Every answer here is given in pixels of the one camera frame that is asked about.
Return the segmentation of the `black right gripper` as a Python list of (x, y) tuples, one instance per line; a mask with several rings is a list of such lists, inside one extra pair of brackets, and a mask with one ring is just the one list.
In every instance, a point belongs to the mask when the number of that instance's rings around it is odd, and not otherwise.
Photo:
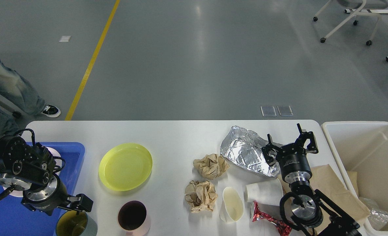
[(297, 128), (300, 133), (297, 144), (280, 146), (273, 143), (271, 135), (267, 134), (268, 144), (262, 147), (266, 163), (269, 166), (279, 163), (282, 179), (286, 183), (309, 182), (312, 173), (306, 154), (319, 153), (314, 132), (303, 130), (299, 123)]

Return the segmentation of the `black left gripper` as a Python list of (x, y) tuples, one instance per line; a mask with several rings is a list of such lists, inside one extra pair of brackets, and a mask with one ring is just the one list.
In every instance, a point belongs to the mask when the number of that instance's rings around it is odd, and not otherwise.
[(24, 191), (21, 205), (30, 211), (40, 211), (52, 216), (56, 208), (91, 212), (94, 201), (85, 194), (69, 196), (66, 186), (59, 176), (52, 176), (46, 187), (40, 191)]

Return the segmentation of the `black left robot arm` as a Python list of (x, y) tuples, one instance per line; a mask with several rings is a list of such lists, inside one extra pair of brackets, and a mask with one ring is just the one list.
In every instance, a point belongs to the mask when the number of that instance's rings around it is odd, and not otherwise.
[(30, 132), (31, 145), (20, 136), (22, 130), (0, 136), (0, 201), (13, 191), (21, 191), (21, 204), (30, 211), (49, 216), (56, 208), (90, 212), (93, 200), (85, 194), (68, 194), (58, 176), (65, 167), (64, 158), (53, 156), (35, 141), (34, 131)]

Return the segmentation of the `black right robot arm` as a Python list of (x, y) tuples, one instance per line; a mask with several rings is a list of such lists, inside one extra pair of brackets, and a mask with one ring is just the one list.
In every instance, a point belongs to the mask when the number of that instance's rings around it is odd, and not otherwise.
[(310, 186), (312, 172), (307, 154), (317, 154), (319, 150), (314, 133), (303, 130), (300, 124), (297, 128), (299, 136), (293, 143), (276, 144), (268, 134), (268, 143), (261, 148), (266, 163), (279, 165), (282, 180), (290, 188), (279, 204), (282, 221), (293, 230), (315, 236), (315, 228), (322, 224), (323, 212), (326, 212), (329, 224), (320, 236), (360, 236), (360, 224), (324, 193)]

